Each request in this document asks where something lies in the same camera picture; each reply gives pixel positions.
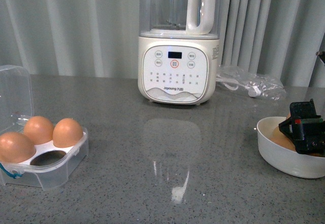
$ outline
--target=blue clip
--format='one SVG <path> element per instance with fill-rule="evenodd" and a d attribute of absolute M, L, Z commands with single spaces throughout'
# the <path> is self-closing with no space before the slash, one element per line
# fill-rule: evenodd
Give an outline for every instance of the blue clip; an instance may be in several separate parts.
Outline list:
<path fill-rule="evenodd" d="M 12 177 L 13 179 L 16 179 L 17 177 L 22 177 L 22 174 L 20 174 L 20 173 L 14 173 L 14 174 L 12 174 L 12 173 L 10 173 L 10 172 L 8 172 L 5 168 L 4 168 L 4 166 L 0 163 L 0 168 L 9 176 L 9 177 Z"/>

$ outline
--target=curtain fold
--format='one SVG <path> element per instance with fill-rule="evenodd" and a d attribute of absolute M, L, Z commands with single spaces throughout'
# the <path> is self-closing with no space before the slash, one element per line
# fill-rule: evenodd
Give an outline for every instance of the curtain fold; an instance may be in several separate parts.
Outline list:
<path fill-rule="evenodd" d="M 222 0 L 219 64 L 325 87 L 325 0 Z M 139 0 L 0 0 L 0 65 L 137 78 Z"/>

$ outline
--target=control panel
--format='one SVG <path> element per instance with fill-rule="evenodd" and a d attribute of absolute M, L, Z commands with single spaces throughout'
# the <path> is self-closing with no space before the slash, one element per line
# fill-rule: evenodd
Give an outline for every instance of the control panel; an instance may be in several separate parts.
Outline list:
<path fill-rule="evenodd" d="M 155 46 L 143 58 L 144 90 L 160 101 L 194 102 L 205 92 L 208 69 L 206 55 L 197 48 Z"/>

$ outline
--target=red button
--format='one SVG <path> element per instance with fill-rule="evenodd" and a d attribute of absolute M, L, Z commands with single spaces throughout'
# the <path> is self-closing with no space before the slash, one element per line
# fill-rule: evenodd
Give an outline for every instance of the red button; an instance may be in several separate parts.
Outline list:
<path fill-rule="evenodd" d="M 172 67 L 172 68 L 177 68 L 178 65 L 179 65 L 179 63 L 178 63 L 177 60 L 172 60 L 172 61 L 171 61 L 171 67 Z"/>

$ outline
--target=white bowl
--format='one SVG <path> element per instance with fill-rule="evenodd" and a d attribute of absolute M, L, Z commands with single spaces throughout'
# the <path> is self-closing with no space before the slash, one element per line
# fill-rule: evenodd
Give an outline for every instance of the white bowl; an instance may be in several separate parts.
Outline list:
<path fill-rule="evenodd" d="M 285 117 L 267 117 L 257 123 L 258 150 L 271 166 L 302 178 L 325 176 L 325 157 L 298 154 L 273 143 L 269 138 Z"/>

